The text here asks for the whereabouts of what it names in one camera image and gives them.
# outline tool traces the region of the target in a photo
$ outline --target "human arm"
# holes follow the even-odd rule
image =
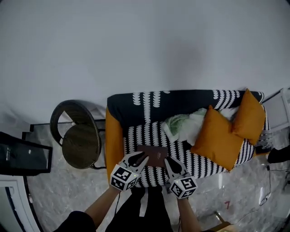
[[[120,190],[110,186],[86,211],[94,221],[95,228],[97,229],[106,214],[108,213],[111,205],[113,204],[116,196],[120,193]]]
[[[196,218],[187,198],[177,199],[181,228],[183,232],[201,232],[198,219]]]

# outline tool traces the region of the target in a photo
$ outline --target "orange pillow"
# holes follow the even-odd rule
[[[255,145],[265,123],[265,111],[250,90],[246,90],[232,124],[232,132],[241,138],[248,139],[250,144]]]
[[[232,170],[243,139],[232,134],[231,128],[230,121],[209,106],[201,131],[190,152],[207,157],[227,170]]]

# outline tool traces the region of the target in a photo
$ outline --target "orange cushion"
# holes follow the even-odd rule
[[[232,124],[232,132],[241,138],[248,139],[252,145],[255,145],[263,130],[265,118],[262,105],[247,89]]]
[[[107,176],[110,175],[115,167],[124,157],[123,149],[123,129],[119,121],[114,118],[109,109],[106,109],[106,167]]]
[[[243,139],[231,133],[231,128],[230,121],[209,106],[201,131],[190,152],[207,157],[227,170],[232,170]]]

